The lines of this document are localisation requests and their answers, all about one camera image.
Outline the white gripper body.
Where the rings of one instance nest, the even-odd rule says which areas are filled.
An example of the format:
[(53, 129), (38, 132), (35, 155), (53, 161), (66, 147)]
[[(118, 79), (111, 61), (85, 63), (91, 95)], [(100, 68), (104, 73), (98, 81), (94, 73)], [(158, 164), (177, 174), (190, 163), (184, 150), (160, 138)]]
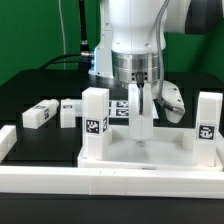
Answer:
[(144, 142), (153, 135), (153, 98), (151, 85), (128, 86), (129, 133), (132, 140)]

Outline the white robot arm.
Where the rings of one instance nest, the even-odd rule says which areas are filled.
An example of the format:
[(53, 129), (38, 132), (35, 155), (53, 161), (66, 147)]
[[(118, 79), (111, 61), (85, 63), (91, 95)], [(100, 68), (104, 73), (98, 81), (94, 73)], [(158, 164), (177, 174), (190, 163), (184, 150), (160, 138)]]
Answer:
[(90, 77), (128, 90), (129, 133), (153, 135), (153, 103), (172, 123), (185, 113), (179, 89), (164, 79), (164, 34), (206, 34), (224, 19), (224, 0), (99, 0), (101, 39)]

